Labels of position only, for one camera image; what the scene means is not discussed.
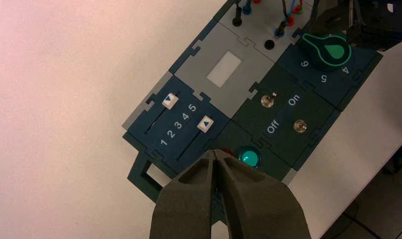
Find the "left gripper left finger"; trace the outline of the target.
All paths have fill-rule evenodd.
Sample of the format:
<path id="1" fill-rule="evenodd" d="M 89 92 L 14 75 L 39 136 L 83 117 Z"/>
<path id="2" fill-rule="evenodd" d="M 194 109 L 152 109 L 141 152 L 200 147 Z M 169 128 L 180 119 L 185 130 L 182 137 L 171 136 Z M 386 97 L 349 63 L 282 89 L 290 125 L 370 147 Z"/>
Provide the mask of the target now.
<path id="1" fill-rule="evenodd" d="M 208 150 L 167 184 L 155 205 L 149 237 L 209 239 L 216 172 L 215 151 Z"/>

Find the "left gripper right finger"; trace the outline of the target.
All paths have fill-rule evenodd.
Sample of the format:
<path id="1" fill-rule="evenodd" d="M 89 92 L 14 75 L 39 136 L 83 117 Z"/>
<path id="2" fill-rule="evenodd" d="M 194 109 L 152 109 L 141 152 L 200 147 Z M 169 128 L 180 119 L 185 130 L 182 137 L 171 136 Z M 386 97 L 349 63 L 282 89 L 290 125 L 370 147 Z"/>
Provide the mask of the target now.
<path id="1" fill-rule="evenodd" d="M 231 239 L 309 239 L 303 209 L 288 186 L 217 150 L 217 187 Z"/>

